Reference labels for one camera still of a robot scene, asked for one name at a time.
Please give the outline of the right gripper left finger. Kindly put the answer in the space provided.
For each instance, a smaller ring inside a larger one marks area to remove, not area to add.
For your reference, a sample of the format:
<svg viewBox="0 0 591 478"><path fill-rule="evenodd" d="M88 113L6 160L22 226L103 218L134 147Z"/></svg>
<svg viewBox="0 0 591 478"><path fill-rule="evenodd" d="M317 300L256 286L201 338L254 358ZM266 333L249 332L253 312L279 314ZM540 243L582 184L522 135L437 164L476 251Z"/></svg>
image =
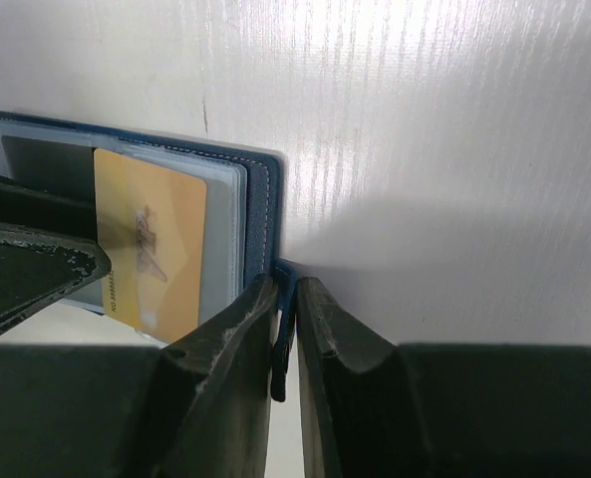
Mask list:
<svg viewBox="0 0 591 478"><path fill-rule="evenodd" d="M163 349L0 346L0 477L260 477L278 289Z"/></svg>

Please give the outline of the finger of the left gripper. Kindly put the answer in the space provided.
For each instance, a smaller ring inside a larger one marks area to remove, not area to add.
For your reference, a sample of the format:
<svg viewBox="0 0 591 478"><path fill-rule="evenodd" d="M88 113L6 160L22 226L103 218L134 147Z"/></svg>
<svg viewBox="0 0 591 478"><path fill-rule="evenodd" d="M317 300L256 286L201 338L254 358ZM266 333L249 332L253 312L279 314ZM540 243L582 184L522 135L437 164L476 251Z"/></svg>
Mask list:
<svg viewBox="0 0 591 478"><path fill-rule="evenodd" d="M0 222L98 241L93 204L31 189L1 175Z"/></svg>
<svg viewBox="0 0 591 478"><path fill-rule="evenodd" d="M0 336L110 270L93 241L0 222Z"/></svg>

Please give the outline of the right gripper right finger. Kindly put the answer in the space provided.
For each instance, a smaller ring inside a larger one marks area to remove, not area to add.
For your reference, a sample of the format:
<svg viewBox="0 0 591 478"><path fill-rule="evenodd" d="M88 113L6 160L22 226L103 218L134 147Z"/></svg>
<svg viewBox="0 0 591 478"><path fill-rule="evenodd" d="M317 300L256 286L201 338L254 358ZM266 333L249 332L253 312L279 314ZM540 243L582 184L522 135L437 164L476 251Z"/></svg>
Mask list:
<svg viewBox="0 0 591 478"><path fill-rule="evenodd" d="M591 477L591 347L394 345L296 293L309 477Z"/></svg>

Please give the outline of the gold credit card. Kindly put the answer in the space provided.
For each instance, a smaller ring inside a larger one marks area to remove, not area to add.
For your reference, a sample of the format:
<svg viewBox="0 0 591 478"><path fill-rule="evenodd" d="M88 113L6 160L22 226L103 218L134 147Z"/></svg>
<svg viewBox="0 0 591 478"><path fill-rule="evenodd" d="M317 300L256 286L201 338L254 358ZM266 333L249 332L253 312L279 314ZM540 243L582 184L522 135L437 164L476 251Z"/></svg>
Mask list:
<svg viewBox="0 0 591 478"><path fill-rule="evenodd" d="M105 149L93 159L105 313L172 343L198 325L206 183Z"/></svg>

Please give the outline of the blue card holder wallet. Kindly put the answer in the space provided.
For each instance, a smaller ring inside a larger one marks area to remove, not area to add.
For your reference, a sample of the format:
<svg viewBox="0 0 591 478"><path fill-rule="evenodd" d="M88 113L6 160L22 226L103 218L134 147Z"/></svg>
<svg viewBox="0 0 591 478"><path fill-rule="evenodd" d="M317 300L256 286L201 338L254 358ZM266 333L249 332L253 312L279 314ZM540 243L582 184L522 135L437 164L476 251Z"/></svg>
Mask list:
<svg viewBox="0 0 591 478"><path fill-rule="evenodd" d="M106 149L203 179L207 193L198 320L214 317L262 273L282 286L280 305L289 306L294 272L278 260L283 171L275 155L0 111L0 175L8 179L4 135Z"/></svg>

